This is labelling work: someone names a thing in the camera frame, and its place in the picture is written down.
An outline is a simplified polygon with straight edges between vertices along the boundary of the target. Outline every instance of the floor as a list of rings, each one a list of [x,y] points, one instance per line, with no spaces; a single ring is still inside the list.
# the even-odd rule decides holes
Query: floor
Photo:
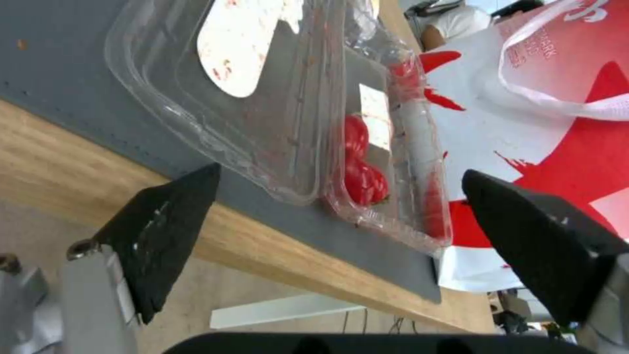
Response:
[[[96,230],[73,224],[0,200],[0,252],[19,256],[24,264],[38,265],[55,283],[57,269],[73,242],[91,237]],[[161,353],[185,338],[210,331],[213,309],[280,299],[305,291],[242,273],[237,270],[191,258],[171,291],[163,311],[138,333],[140,353]],[[388,333],[394,316],[373,309],[348,313],[347,333]],[[345,313],[258,324],[230,331],[341,333]],[[438,328],[416,324],[421,333],[440,332]],[[401,333],[413,333],[411,321],[403,321]]]

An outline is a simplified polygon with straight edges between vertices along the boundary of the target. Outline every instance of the gray table surface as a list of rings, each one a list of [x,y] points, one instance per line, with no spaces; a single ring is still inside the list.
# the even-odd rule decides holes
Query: gray table surface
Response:
[[[171,178],[210,161],[128,94],[106,67],[104,39],[125,0],[0,4],[0,98]],[[17,41],[27,44],[20,50]],[[311,247],[440,302],[432,259],[356,229],[315,202],[274,200],[224,169],[218,200]]]

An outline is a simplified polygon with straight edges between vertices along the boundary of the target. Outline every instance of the white shopping bag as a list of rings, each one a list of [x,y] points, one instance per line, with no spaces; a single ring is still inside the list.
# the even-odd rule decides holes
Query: white shopping bag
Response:
[[[627,18],[626,0],[563,0],[420,56],[454,230],[441,286],[521,285],[465,202],[467,169],[563,197],[629,238]]]

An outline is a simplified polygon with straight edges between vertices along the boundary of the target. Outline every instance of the cable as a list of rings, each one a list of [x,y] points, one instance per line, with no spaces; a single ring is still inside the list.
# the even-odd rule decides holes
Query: cable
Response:
[[[343,332],[345,333],[345,328],[347,328],[347,316],[349,316],[350,312],[349,311],[345,311],[345,320],[343,321]]]
[[[391,328],[389,329],[389,334],[393,333],[393,329],[397,329],[398,334],[400,333],[400,330],[402,329],[402,323],[404,323],[404,318],[403,317],[397,317],[394,316],[394,322],[393,325],[391,326]]]
[[[398,334],[402,330],[402,323],[404,323],[404,317],[400,317],[400,322],[398,324]]]
[[[365,317],[362,320],[362,334],[367,331],[367,309],[365,309]]]

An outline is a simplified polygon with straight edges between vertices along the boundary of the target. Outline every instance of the white label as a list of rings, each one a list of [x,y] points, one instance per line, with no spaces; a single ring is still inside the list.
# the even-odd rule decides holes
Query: white label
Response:
[[[205,73],[239,98],[258,86],[283,0],[216,0],[197,38]]]
[[[369,143],[390,151],[391,118],[389,98],[376,89],[359,84],[362,118],[369,129]]]

